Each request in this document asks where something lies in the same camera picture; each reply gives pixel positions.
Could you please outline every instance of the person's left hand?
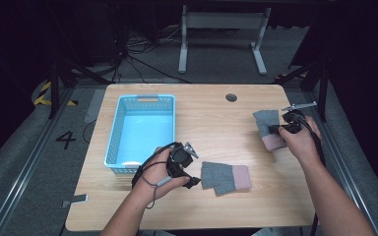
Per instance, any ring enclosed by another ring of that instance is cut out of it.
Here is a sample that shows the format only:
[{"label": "person's left hand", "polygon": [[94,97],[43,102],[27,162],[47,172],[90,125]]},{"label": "person's left hand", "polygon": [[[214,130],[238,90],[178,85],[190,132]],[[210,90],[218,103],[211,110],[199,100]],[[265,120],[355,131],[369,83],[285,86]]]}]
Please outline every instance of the person's left hand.
[{"label": "person's left hand", "polygon": [[155,185],[158,181],[163,180],[168,176],[166,170],[166,162],[170,156],[172,148],[167,148],[159,155],[154,157],[147,165],[143,172],[143,176],[137,181],[132,192],[138,193],[140,197],[143,197],[147,202],[147,205],[153,200],[157,200],[165,196],[171,190],[185,185],[189,181],[189,177],[171,178],[170,181],[162,186],[157,187],[156,196],[154,197]]}]

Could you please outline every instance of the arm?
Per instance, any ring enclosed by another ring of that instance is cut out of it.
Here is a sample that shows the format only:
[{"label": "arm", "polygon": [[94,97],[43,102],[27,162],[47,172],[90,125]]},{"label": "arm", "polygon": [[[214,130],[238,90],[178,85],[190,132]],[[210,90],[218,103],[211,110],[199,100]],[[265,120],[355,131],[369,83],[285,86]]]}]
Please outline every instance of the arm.
[{"label": "arm", "polygon": [[[170,155],[170,148],[164,150],[157,157],[148,163],[167,161]],[[158,181],[167,177],[165,163],[155,164],[144,171],[144,177],[150,183],[157,183]],[[154,198],[157,200],[166,195],[170,190],[183,186],[189,181],[187,177],[172,178],[166,184],[157,187],[156,195],[155,187],[151,186],[140,178],[136,183],[134,189],[125,198],[124,202],[119,206],[118,210],[113,214],[109,222],[106,224],[100,235],[136,235],[141,220],[143,218],[146,207]]]},{"label": "arm", "polygon": [[[314,120],[306,117],[306,121],[321,137]],[[302,129],[297,134],[291,134],[280,128],[280,133],[303,169],[324,234],[374,235],[360,209],[321,163],[310,132]]]}]

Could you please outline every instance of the folded glove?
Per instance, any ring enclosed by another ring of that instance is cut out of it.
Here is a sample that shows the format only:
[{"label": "folded glove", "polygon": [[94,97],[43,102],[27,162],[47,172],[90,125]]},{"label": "folded glove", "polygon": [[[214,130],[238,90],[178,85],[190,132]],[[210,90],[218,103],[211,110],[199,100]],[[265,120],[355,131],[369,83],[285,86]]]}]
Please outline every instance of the folded glove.
[{"label": "folded glove", "polygon": [[278,132],[280,124],[278,110],[260,110],[254,112],[253,116],[256,118],[257,128],[267,150],[286,147],[286,142]]},{"label": "folded glove", "polygon": [[204,189],[214,188],[217,196],[237,190],[251,189],[248,167],[202,162],[201,181]]}]

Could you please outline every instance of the black number on floor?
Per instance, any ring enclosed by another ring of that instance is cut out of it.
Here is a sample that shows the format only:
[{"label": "black number on floor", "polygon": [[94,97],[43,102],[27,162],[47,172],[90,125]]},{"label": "black number on floor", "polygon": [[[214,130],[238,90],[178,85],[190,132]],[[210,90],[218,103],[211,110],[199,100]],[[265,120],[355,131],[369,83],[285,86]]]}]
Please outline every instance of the black number on floor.
[{"label": "black number on floor", "polygon": [[72,135],[73,135],[73,132],[68,131],[68,132],[66,132],[66,134],[57,138],[56,141],[57,142],[66,142],[66,144],[64,145],[64,149],[67,149],[69,147],[69,143],[76,140],[76,139],[72,139]]}]

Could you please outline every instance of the hand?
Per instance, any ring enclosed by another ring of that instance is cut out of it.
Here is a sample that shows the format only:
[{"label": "hand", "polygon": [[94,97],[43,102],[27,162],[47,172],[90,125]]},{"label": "hand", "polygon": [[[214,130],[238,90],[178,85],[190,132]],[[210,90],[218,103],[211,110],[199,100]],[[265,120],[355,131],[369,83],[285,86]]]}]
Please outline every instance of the hand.
[{"label": "hand", "polygon": [[[321,139],[321,133],[312,117],[306,116],[306,122],[309,124],[311,129],[317,134]],[[291,134],[285,128],[280,127],[279,133],[282,138],[287,142],[287,146],[290,151],[301,164],[318,164],[321,163],[318,155],[318,151],[315,147],[314,141],[312,139],[311,133],[308,129],[303,128],[300,132],[296,134]]]},{"label": "hand", "polygon": [[154,197],[155,185],[158,181],[163,180],[168,176],[166,170],[166,162],[170,156],[171,148],[162,151],[159,155],[154,157],[147,165],[143,172],[143,176],[137,181],[132,193],[138,193],[139,196],[144,197],[147,205],[153,200],[157,200],[165,196],[171,190],[181,187],[189,182],[189,177],[171,178],[170,181],[164,185],[156,188],[156,195]]}]

